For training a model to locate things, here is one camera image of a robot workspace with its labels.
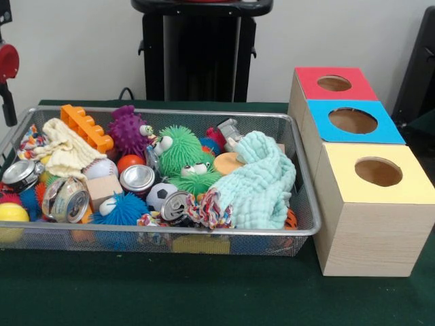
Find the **metal basket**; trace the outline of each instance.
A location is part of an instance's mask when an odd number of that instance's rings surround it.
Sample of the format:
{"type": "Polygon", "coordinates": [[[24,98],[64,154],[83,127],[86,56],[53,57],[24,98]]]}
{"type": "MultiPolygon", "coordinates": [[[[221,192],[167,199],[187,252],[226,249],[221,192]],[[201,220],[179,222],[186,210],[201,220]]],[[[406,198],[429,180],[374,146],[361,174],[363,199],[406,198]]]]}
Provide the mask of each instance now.
{"type": "MultiPolygon", "coordinates": [[[[96,124],[107,128],[109,108],[85,108],[96,124]]],[[[242,134],[259,130],[285,144],[285,154],[296,166],[297,176],[290,207],[298,219],[298,230],[201,230],[141,226],[70,223],[18,223],[0,221],[0,248],[72,251],[136,251],[157,253],[213,253],[231,255],[295,256],[308,236],[320,229],[321,219],[296,123],[288,115],[137,109],[155,130],[173,124],[187,126],[204,135],[210,126],[227,118],[238,121],[242,134]]],[[[59,107],[40,106],[20,116],[0,144],[1,174],[16,160],[22,136],[31,124],[41,130],[44,123],[59,117],[59,107]]]]}

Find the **table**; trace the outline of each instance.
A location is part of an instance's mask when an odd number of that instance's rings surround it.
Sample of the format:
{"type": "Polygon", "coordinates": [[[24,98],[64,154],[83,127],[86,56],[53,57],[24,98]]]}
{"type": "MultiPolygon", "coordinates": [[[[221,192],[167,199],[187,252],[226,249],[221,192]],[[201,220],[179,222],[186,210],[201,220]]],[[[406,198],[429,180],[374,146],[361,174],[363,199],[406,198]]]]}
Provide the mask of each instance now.
{"type": "MultiPolygon", "coordinates": [[[[42,101],[117,107],[130,101],[42,101]]],[[[283,103],[137,107],[285,112],[283,103]]],[[[0,251],[2,325],[435,325],[435,234],[410,278],[323,277],[289,257],[0,251]]]]}

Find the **white wall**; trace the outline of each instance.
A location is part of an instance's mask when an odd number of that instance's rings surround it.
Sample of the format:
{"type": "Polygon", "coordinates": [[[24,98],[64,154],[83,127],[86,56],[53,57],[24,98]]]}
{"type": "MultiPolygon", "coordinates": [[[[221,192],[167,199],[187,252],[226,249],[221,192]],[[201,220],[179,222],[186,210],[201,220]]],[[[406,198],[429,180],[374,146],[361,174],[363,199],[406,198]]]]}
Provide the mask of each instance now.
{"type": "MultiPolygon", "coordinates": [[[[14,21],[1,32],[20,53],[18,76],[10,82],[18,110],[41,98],[113,99],[124,86],[145,97],[143,57],[137,55],[141,14],[129,0],[11,2],[14,21]]],[[[257,18],[248,100],[287,102],[296,65],[358,66],[391,110],[431,4],[275,0],[273,11],[257,18]]]]}

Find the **wooden box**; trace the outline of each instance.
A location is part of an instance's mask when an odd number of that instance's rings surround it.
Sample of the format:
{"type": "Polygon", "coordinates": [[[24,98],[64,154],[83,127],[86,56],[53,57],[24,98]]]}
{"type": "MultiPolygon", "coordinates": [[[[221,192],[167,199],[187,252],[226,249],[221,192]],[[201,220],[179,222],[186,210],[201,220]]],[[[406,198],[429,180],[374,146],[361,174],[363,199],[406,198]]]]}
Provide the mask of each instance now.
{"type": "Polygon", "coordinates": [[[307,104],[300,134],[313,179],[324,141],[405,144],[379,101],[309,100],[307,104]]]}
{"type": "Polygon", "coordinates": [[[296,67],[293,74],[288,115],[302,130],[307,100],[377,101],[359,68],[296,67]]]}
{"type": "Polygon", "coordinates": [[[435,222],[435,189],[407,146],[324,143],[314,236],[326,276],[409,276],[435,222]]]}

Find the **googly eye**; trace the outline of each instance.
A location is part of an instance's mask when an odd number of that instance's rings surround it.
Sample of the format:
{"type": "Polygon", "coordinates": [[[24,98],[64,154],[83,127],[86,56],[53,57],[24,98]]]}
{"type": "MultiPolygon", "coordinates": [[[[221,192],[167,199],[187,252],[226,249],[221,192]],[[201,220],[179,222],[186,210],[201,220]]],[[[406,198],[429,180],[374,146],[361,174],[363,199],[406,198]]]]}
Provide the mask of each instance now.
{"type": "Polygon", "coordinates": [[[183,177],[188,177],[188,176],[193,175],[195,173],[196,173],[196,171],[195,171],[194,167],[190,166],[190,165],[186,165],[185,167],[183,167],[181,169],[181,175],[183,177]]]}
{"type": "Polygon", "coordinates": [[[194,169],[198,175],[204,175],[207,173],[207,167],[203,163],[196,163],[194,169]]]}

